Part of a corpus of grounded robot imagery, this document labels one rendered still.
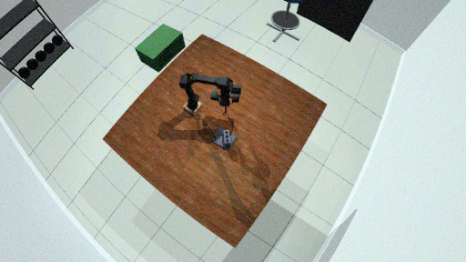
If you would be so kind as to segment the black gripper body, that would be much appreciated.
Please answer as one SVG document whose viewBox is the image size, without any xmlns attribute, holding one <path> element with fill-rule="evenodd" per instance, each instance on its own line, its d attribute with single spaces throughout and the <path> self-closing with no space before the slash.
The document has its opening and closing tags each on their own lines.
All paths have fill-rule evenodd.
<svg viewBox="0 0 466 262">
<path fill-rule="evenodd" d="M 232 95 L 232 94 L 230 94 L 230 93 L 227 93 L 227 94 L 224 95 L 224 94 L 221 94 L 221 93 L 218 94 L 217 91 L 212 91 L 212 92 L 211 92 L 211 97 L 210 97 L 210 99 L 211 99 L 211 100 L 217 100 L 217 97 L 220 98 L 220 96 L 229 96 L 229 97 L 233 98 L 233 102 L 239 102 L 239 94 L 234 94 L 234 95 Z"/>
</svg>

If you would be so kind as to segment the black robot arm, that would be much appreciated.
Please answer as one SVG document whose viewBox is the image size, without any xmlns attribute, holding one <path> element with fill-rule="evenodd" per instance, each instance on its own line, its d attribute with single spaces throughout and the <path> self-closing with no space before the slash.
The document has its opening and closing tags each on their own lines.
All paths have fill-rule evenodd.
<svg viewBox="0 0 466 262">
<path fill-rule="evenodd" d="M 190 80 L 190 77 L 191 77 L 191 80 Z M 197 109 L 197 107 L 199 106 L 199 103 L 198 103 L 199 95 L 194 93 L 191 86 L 198 82 L 216 86 L 217 89 L 220 89 L 220 93 L 224 95 L 227 93 L 241 94 L 242 86 L 233 85 L 233 81 L 227 76 L 211 77 L 211 76 L 198 75 L 197 73 L 184 74 L 181 76 L 179 80 L 179 86 L 182 89 L 186 90 L 186 93 L 188 96 L 187 108 L 190 108 L 193 111 L 195 111 L 195 109 Z M 230 105 L 229 96 L 220 96 L 219 105 L 229 106 Z"/>
</svg>

